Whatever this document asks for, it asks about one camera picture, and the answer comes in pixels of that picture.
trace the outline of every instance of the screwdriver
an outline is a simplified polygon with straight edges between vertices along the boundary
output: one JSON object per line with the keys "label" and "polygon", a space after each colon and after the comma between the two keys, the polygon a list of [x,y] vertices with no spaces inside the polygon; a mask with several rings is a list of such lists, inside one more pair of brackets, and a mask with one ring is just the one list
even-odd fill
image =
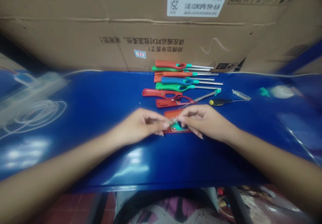
{"label": "screwdriver", "polygon": [[178,84],[182,86],[192,85],[192,84],[209,84],[209,85],[223,85],[220,82],[207,82],[193,79],[182,79],[182,78],[173,78],[173,77],[162,77],[162,84]]}
{"label": "screwdriver", "polygon": [[186,68],[192,68],[192,70],[195,70],[197,68],[199,69],[213,69],[214,67],[208,67],[208,66],[201,66],[201,65],[192,65],[187,63],[178,63],[173,61],[164,61],[164,60],[156,60],[155,61],[156,67],[168,67],[173,68],[177,70],[183,70]]}
{"label": "screwdriver", "polygon": [[215,90],[214,92],[211,92],[211,93],[209,93],[209,94],[207,94],[207,95],[204,95],[204,96],[198,97],[197,99],[193,100],[192,102],[190,102],[190,103],[188,103],[188,104],[186,104],[186,105],[184,105],[184,106],[182,106],[182,107],[179,107],[178,109],[184,108],[184,107],[186,107],[186,106],[187,106],[187,105],[189,105],[189,104],[192,104],[192,103],[198,102],[198,101],[200,101],[200,100],[202,100],[202,99],[205,99],[205,98],[206,98],[206,97],[208,97],[208,96],[212,96],[212,95],[216,96],[216,95],[217,95],[218,93],[220,93],[220,92],[221,92],[221,88],[219,88],[219,89]]}
{"label": "screwdriver", "polygon": [[220,87],[208,87],[208,86],[195,86],[195,85],[189,85],[189,86],[182,86],[178,84],[162,84],[160,82],[156,83],[155,85],[156,90],[171,90],[171,91],[178,91],[178,92],[184,92],[187,89],[209,89],[209,90],[221,90]]}
{"label": "screwdriver", "polygon": [[[154,76],[154,83],[161,82],[163,77],[164,76],[162,76],[162,75],[155,75]],[[184,76],[180,76],[179,78],[183,78],[186,80],[215,81],[215,79],[213,79],[213,78],[191,78],[191,77],[184,77]]]}
{"label": "screwdriver", "polygon": [[[180,72],[180,71],[186,71],[188,68],[183,68],[181,70],[174,69],[174,68],[168,68],[168,67],[156,67],[155,65],[152,66],[152,71],[173,71],[173,72]],[[210,71],[210,69],[203,69],[203,68],[193,68],[194,71]]]}
{"label": "screwdriver", "polygon": [[230,104],[235,101],[246,101],[246,100],[232,100],[232,99],[213,99],[209,101],[209,105],[220,106],[224,104]]}
{"label": "screwdriver", "polygon": [[217,73],[210,73],[210,72],[162,72],[162,75],[165,77],[178,77],[178,76],[186,76],[186,77],[191,77],[191,76],[199,76],[199,75],[204,75],[204,76],[215,76],[218,75]]}

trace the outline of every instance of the electrical socket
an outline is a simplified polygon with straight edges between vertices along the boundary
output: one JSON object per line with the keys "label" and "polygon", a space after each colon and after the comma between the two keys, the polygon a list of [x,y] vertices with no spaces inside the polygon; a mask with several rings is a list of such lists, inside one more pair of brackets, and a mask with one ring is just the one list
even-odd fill
{"label": "electrical socket", "polygon": [[35,88],[22,86],[10,93],[0,102],[0,127],[27,109],[31,104],[46,100],[68,84],[68,81],[54,72],[48,72],[37,80],[41,82]]}

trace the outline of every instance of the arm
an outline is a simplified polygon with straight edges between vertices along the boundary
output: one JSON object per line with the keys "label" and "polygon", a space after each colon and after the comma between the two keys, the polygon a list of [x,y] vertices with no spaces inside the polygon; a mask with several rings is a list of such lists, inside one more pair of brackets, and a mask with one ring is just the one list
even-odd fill
{"label": "arm", "polygon": [[168,119],[139,109],[110,132],[0,182],[0,223],[26,221],[124,145],[163,135]]}
{"label": "arm", "polygon": [[178,120],[200,138],[204,133],[228,144],[302,210],[315,217],[322,212],[322,168],[238,129],[208,105],[187,107]]}

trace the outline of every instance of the fingernail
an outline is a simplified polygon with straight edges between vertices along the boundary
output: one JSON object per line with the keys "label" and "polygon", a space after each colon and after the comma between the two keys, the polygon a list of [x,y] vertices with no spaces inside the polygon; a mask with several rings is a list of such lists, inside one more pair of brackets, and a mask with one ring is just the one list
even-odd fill
{"label": "fingernail", "polygon": [[166,129],[166,128],[168,128],[170,125],[169,125],[169,123],[163,123],[163,129]]}
{"label": "fingernail", "polygon": [[180,122],[184,122],[184,117],[178,117],[178,120],[179,120]]}

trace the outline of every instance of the red tile floor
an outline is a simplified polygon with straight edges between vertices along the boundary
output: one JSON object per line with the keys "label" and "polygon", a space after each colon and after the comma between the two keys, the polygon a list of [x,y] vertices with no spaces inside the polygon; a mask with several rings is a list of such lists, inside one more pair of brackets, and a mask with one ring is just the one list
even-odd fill
{"label": "red tile floor", "polygon": [[[65,194],[51,207],[38,214],[32,224],[85,224],[95,194]],[[115,195],[108,194],[101,224],[112,224],[115,214]]]}

